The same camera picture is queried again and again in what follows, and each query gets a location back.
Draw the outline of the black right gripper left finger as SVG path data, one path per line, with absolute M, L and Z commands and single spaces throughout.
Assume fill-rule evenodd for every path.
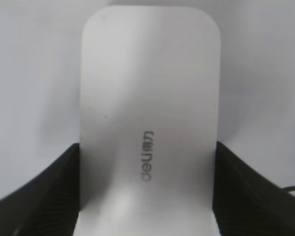
M 80 147 L 71 145 L 0 200 L 0 236 L 71 236 L 80 211 Z

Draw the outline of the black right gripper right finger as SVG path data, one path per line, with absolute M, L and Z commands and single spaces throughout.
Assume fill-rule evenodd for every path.
M 295 186 L 280 188 L 217 142 L 213 213 L 222 236 L 295 236 Z

